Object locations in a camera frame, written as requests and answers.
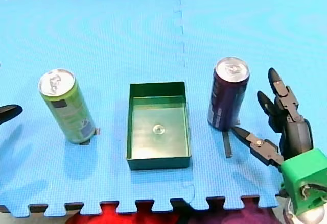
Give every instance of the blue foam mat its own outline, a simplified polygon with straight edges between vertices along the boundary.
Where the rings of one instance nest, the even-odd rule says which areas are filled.
[[[220,133],[206,122],[213,67],[218,58],[249,63],[242,127],[278,143],[256,103],[271,94],[273,66],[300,102],[316,147],[326,114],[324,57],[327,0],[0,0],[0,104],[24,112],[0,126],[0,205],[14,216],[47,204],[46,216],[65,215],[65,203],[84,203],[82,214],[172,210],[170,199],[206,209],[207,197],[242,208],[258,195],[275,206],[281,177],[231,135],[226,159]],[[37,91],[52,68],[74,72],[101,135],[88,146],[66,142]],[[192,165],[188,169],[131,172],[125,159],[129,83],[185,81],[190,110]]]

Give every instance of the can lid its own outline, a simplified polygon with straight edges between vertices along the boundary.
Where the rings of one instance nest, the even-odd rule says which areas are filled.
[[[75,83],[74,75],[66,69],[53,69],[39,80],[39,91],[46,96],[61,96],[69,92]]]
[[[225,81],[237,83],[246,80],[250,70],[245,61],[237,57],[225,57],[217,63],[216,73]]]

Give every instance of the green mount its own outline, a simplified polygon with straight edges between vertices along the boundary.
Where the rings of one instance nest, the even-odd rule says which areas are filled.
[[[293,202],[294,214],[319,207],[325,203],[327,194],[322,191],[308,189],[307,198],[301,189],[307,184],[318,184],[327,187],[327,157],[319,149],[312,149],[296,157],[286,160],[281,165],[284,188]]]

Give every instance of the robotic hand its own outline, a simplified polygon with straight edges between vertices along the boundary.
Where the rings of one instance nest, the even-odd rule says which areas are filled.
[[[273,165],[282,173],[286,192],[293,204],[291,223],[320,223],[308,220],[308,213],[322,208],[327,202],[327,157],[313,149],[312,132],[309,122],[299,114],[298,101],[291,88],[285,86],[278,73],[269,69],[268,79],[274,103],[261,91],[258,101],[269,117],[269,125],[276,133],[281,133],[278,147],[271,141],[259,139],[254,134],[239,127],[233,127],[236,137],[246,144],[251,153],[266,165]],[[296,216],[304,216],[304,222],[295,222]]]
[[[17,117],[22,112],[22,108],[19,105],[7,105],[0,107],[0,125],[5,123],[14,117]]]

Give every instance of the purple can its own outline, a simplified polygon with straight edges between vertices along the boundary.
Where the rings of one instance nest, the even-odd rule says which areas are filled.
[[[214,70],[208,122],[220,131],[237,124],[250,71],[245,61],[236,57],[221,59]]]

